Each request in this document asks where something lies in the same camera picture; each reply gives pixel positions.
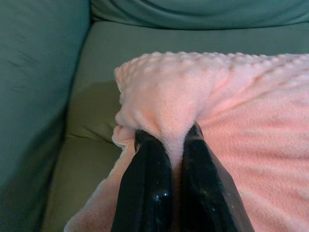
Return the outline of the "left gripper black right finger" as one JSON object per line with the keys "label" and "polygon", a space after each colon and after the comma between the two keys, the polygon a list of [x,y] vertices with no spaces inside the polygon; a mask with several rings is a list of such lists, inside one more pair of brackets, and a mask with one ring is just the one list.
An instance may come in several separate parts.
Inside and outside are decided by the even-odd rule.
{"label": "left gripper black right finger", "polygon": [[255,232],[234,180],[195,123],[183,148],[181,232]]}

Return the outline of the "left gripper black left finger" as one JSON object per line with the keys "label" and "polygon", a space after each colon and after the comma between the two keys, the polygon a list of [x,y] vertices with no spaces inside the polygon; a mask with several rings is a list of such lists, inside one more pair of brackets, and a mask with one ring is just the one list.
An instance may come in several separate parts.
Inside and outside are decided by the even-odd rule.
{"label": "left gripper black left finger", "polygon": [[134,157],[120,183],[112,232],[170,232],[172,170],[163,144],[149,133],[135,133]]}

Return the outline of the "pink dotted fleece pillow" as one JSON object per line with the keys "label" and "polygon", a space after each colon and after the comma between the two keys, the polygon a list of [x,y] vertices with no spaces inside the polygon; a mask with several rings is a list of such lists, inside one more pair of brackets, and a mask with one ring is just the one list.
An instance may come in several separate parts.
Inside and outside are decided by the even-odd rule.
{"label": "pink dotted fleece pillow", "polygon": [[309,54],[151,53],[115,70],[119,160],[64,232],[110,232],[134,133],[162,141],[174,177],[197,122],[256,232],[309,232]]}

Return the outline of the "grey-green leather sofa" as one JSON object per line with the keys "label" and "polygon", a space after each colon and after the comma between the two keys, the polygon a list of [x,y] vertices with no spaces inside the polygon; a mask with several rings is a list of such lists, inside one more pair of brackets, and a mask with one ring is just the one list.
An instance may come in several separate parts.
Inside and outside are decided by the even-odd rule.
{"label": "grey-green leather sofa", "polygon": [[114,68],[309,53],[309,0],[0,0],[0,232],[63,232],[121,150]]}

